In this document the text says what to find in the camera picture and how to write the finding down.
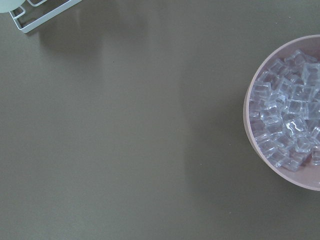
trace white round object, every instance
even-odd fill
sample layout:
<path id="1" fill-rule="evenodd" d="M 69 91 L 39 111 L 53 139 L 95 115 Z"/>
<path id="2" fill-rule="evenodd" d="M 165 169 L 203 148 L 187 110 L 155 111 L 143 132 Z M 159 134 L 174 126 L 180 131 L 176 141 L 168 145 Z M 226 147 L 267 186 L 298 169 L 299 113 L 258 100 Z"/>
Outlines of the white round object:
<path id="1" fill-rule="evenodd" d="M 17 9 L 25 0 L 0 0 L 0 13 L 7 13 Z"/>

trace dish rack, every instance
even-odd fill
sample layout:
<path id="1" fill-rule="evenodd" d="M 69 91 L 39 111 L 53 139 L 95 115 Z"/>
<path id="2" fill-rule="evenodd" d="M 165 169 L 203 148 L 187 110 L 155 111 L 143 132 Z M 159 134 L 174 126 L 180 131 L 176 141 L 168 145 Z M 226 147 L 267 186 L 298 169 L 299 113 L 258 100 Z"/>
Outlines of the dish rack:
<path id="1" fill-rule="evenodd" d="M 26 0 L 10 12 L 15 25 L 28 33 L 82 0 Z"/>

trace round bowl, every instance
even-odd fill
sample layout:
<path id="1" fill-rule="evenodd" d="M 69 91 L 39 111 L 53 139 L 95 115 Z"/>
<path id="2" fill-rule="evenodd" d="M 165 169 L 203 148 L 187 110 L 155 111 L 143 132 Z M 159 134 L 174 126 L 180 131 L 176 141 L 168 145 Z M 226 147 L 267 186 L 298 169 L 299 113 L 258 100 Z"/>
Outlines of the round bowl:
<path id="1" fill-rule="evenodd" d="M 25 0 L 0 0 L 0 13 L 7 13 L 20 7 Z"/>
<path id="2" fill-rule="evenodd" d="M 267 67 L 269 67 L 276 59 L 280 58 L 286 58 L 294 53 L 296 50 L 302 50 L 305 54 L 316 57 L 318 60 L 320 60 L 320 35 L 310 35 L 310 36 L 304 36 L 295 40 L 292 40 L 281 47 L 279 47 L 277 50 L 275 50 L 273 53 L 271 53 L 264 62 L 260 65 L 258 70 L 253 76 L 253 79 L 250 83 L 250 86 L 246 92 L 245 99 L 244 99 L 244 106 L 243 106 L 243 122 L 244 122 L 244 128 L 245 132 L 249 138 L 249 141 L 256 151 L 256 153 L 259 155 L 261 159 L 277 174 L 279 174 L 284 179 L 288 180 L 289 182 L 298 185 L 300 187 L 320 191 L 320 166 L 315 166 L 310 163 L 307 163 L 304 167 L 299 169 L 296 172 L 289 171 L 283 167 L 275 167 L 273 166 L 267 158 L 263 155 L 260 148 L 258 147 L 253 132 L 251 130 L 250 120 L 249 120 L 249 101 L 250 101 L 250 95 L 251 91 L 254 85 L 254 82 L 256 79 L 261 75 L 262 72 L 267 70 Z"/>

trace gray table surface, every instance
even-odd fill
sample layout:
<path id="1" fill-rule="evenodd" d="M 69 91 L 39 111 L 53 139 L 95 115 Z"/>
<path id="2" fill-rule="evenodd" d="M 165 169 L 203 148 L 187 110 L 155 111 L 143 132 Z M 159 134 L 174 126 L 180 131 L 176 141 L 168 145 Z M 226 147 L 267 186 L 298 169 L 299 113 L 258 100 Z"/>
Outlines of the gray table surface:
<path id="1" fill-rule="evenodd" d="M 84 0 L 23 34 L 0 14 L 1 240 L 319 239 L 320 195 L 242 119 L 318 0 Z"/>

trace bowl rim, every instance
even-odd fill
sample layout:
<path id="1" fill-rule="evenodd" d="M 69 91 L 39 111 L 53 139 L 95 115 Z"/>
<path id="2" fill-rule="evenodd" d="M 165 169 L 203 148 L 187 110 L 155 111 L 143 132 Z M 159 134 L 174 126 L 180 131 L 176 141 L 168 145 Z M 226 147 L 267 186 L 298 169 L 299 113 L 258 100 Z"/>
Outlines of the bowl rim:
<path id="1" fill-rule="evenodd" d="M 296 42 L 300 42 L 306 39 L 312 39 L 312 38 L 320 38 L 320 34 L 315 34 L 315 35 L 308 35 L 308 36 L 303 36 L 303 37 L 299 37 L 296 38 L 294 40 L 291 40 L 285 44 L 283 44 L 282 46 L 278 47 L 276 50 L 274 50 L 263 62 L 262 64 L 259 66 L 259 68 L 257 69 L 257 71 L 255 72 L 250 85 L 247 89 L 247 92 L 245 94 L 245 99 L 244 99 L 244 104 L 243 104 L 243 123 L 244 123 L 244 128 L 245 128 L 245 132 L 246 135 L 252 145 L 252 147 L 254 148 L 254 150 L 256 151 L 256 153 L 259 155 L 259 157 L 273 170 L 275 171 L 278 175 L 280 175 L 281 177 L 283 177 L 284 179 L 286 179 L 287 181 L 300 186 L 302 188 L 305 189 L 309 189 L 309 190 L 314 190 L 314 191 L 320 191 L 320 186 L 319 187 L 314 187 L 314 186 L 309 186 L 306 184 L 303 184 L 301 182 L 298 182 L 292 178 L 290 178 L 289 176 L 285 175 L 284 173 L 282 173 L 281 171 L 278 170 L 278 168 L 276 168 L 275 166 L 273 166 L 268 160 L 267 158 L 264 156 L 264 154 L 261 152 L 260 148 L 258 147 L 257 142 L 255 141 L 254 135 L 252 133 L 251 130 L 251 125 L 250 125 L 250 119 L 249 119 L 249 101 L 250 101 L 250 93 L 252 91 L 254 82 L 256 81 L 258 75 L 260 74 L 260 72 L 262 71 L 262 69 L 265 67 L 265 65 L 267 64 L 267 62 L 269 62 L 269 60 L 274 57 L 278 52 L 280 52 L 282 49 L 288 47 L 289 45 L 292 45 Z"/>

